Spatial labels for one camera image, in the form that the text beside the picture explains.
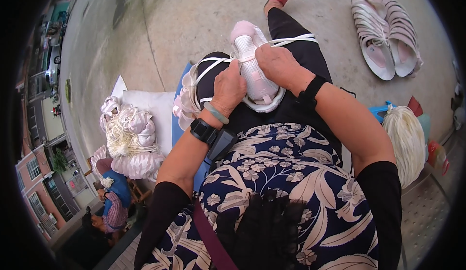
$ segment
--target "foot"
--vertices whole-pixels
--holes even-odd
[[[283,4],[278,0],[269,0],[269,1],[267,1],[267,3],[264,6],[264,13],[265,13],[266,18],[267,18],[267,15],[268,15],[268,11],[271,10],[273,7],[282,9]]]

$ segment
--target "black device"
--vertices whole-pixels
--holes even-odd
[[[222,128],[209,152],[207,152],[207,158],[212,162],[223,159],[237,141],[238,137],[236,134]]]
[[[296,102],[310,109],[315,109],[317,105],[316,94],[325,82],[327,81],[323,77],[316,74],[316,77],[312,79],[306,90],[299,93]]]
[[[196,118],[191,123],[191,134],[206,143],[209,147],[212,147],[213,142],[217,138],[218,130],[211,127],[201,118]]]

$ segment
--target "hand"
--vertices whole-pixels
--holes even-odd
[[[246,79],[240,75],[238,60],[233,60],[215,77],[210,104],[228,118],[246,95],[246,90]]]
[[[286,48],[262,45],[257,48],[255,55],[265,77],[291,91],[296,97],[301,91],[306,90],[316,76],[299,65],[293,54]]]

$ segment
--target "blue stool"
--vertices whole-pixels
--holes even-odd
[[[191,67],[192,65],[188,63],[186,67],[184,68],[183,74],[181,75],[181,78],[178,83],[178,87],[176,88],[175,98],[179,95],[179,93],[181,92],[181,88],[183,87],[183,85],[181,84],[181,80],[183,79],[183,76],[189,72],[189,69],[191,69]],[[178,141],[178,139],[181,137],[183,133],[184,131],[178,125],[178,117],[172,114],[172,145],[173,146],[175,146],[176,142]],[[201,164],[196,175],[194,176],[194,188],[193,188],[194,191],[199,192],[199,188],[204,182],[206,173],[209,171],[210,166],[206,162],[203,162]]]
[[[385,103],[387,103],[387,105],[374,106],[374,107],[369,108],[369,111],[376,117],[376,119],[380,123],[383,122],[383,116],[380,116],[379,113],[387,112],[388,111],[388,105],[390,105],[390,104],[393,105],[393,107],[397,107],[396,105],[394,105],[393,103],[391,103],[388,100]]]

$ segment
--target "bracelet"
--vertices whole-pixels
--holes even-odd
[[[215,107],[213,107],[212,104],[210,104],[210,102],[208,102],[208,101],[204,102],[204,108],[207,109],[210,113],[212,113],[212,115],[216,119],[221,121],[223,124],[229,124],[230,123],[230,120],[228,118],[226,118],[226,116],[221,114]]]

